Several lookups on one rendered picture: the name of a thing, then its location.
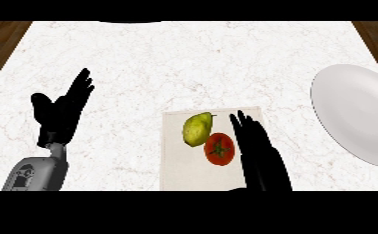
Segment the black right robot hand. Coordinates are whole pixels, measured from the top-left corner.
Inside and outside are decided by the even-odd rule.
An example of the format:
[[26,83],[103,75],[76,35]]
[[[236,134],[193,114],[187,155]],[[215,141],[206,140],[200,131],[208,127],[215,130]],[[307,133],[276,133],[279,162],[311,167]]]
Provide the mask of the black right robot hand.
[[289,192],[292,186],[286,167],[259,122],[242,111],[230,114],[228,118],[240,151],[246,190]]

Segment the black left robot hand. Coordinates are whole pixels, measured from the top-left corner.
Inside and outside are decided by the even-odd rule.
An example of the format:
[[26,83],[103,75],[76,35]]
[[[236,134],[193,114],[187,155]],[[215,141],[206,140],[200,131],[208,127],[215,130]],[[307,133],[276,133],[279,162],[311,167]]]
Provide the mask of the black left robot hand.
[[66,94],[56,101],[42,93],[31,95],[34,119],[39,124],[38,147],[45,148],[51,143],[66,145],[70,142],[93,89],[90,71],[84,68]]

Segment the red tomato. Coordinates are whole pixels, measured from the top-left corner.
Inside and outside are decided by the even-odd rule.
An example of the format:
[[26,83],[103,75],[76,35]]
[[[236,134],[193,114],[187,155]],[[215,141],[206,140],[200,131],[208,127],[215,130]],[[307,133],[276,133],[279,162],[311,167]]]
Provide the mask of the red tomato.
[[214,133],[205,142],[203,152],[206,160],[217,166],[225,166],[234,157],[234,144],[224,133]]

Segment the white placemat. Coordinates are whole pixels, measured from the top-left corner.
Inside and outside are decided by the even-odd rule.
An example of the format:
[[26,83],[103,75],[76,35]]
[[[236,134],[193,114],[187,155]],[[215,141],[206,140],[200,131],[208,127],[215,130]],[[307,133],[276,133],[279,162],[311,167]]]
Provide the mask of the white placemat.
[[233,144],[237,144],[228,119],[228,115],[237,113],[237,108],[163,113],[159,177],[163,191],[221,191],[246,186],[239,148],[234,148],[234,157],[230,163],[218,166],[208,161],[203,146],[190,147],[183,141],[184,121],[202,112],[209,112],[214,115],[211,132],[224,133]]

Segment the white plate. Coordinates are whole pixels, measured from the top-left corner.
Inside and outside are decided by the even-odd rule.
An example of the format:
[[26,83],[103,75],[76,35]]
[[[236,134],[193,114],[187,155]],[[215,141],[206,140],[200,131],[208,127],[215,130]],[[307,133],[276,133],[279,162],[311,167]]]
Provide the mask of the white plate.
[[335,142],[378,166],[378,73],[349,64],[326,67],[314,76],[310,98]]

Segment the yellow-green pear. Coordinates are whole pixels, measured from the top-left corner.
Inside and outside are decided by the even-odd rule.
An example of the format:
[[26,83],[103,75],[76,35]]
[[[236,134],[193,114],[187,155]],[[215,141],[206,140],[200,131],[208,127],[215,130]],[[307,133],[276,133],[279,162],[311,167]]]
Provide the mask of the yellow-green pear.
[[209,137],[214,114],[209,112],[193,115],[183,124],[183,141],[190,147],[202,145]]

